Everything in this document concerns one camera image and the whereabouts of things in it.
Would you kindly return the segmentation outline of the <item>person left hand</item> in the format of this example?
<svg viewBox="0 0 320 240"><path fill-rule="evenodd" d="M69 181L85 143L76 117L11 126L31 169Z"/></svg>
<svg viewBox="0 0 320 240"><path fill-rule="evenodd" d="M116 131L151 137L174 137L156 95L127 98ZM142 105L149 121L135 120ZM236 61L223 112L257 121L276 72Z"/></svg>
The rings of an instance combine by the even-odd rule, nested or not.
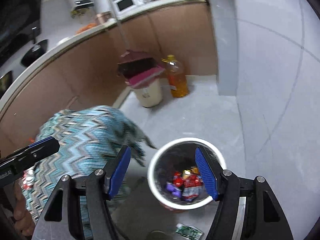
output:
<svg viewBox="0 0 320 240"><path fill-rule="evenodd" d="M14 227L17 232L25 237L32 236L35 229L35 223L30 212L26 208L26 200L18 182L14 183L14 194L16 198L16 206L14 208L14 219L16 222Z"/></svg>

